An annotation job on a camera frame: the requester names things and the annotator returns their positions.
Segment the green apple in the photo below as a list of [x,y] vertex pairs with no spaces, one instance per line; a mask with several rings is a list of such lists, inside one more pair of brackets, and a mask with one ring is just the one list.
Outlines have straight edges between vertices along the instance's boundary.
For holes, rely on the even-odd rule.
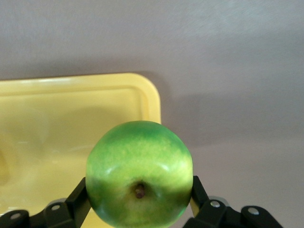
[[86,163],[90,204],[114,228],[169,228],[187,208],[192,157],[163,125],[133,121],[108,131]]

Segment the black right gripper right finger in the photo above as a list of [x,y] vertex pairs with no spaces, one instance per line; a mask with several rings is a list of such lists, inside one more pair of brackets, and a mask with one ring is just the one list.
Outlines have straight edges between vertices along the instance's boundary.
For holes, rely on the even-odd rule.
[[283,228],[262,207],[244,206],[238,212],[221,199],[211,199],[198,176],[193,177],[190,206],[193,217],[182,228]]

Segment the yellow plastic tray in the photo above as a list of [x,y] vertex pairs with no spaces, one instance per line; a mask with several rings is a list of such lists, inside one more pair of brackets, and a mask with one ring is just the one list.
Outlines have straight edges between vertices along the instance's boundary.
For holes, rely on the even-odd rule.
[[62,201],[98,140],[124,122],[160,122],[158,90],[134,73],[0,80],[0,150],[10,171],[0,216]]

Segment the large table cover mat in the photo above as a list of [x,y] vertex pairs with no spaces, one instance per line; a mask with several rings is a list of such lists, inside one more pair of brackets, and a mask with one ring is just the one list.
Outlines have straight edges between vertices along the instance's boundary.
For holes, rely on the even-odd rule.
[[0,0],[0,79],[117,72],[208,194],[304,228],[304,0]]

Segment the yellow potato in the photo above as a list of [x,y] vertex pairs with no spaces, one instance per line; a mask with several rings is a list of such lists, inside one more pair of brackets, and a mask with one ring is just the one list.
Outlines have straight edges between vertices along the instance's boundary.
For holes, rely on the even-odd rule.
[[0,186],[6,184],[10,179],[10,170],[4,152],[0,150]]

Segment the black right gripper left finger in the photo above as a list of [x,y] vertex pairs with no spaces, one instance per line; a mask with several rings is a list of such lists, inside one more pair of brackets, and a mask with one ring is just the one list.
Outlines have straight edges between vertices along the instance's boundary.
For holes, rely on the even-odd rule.
[[0,216],[0,228],[81,228],[91,205],[83,178],[63,201],[53,202],[30,216],[27,210],[9,211]]

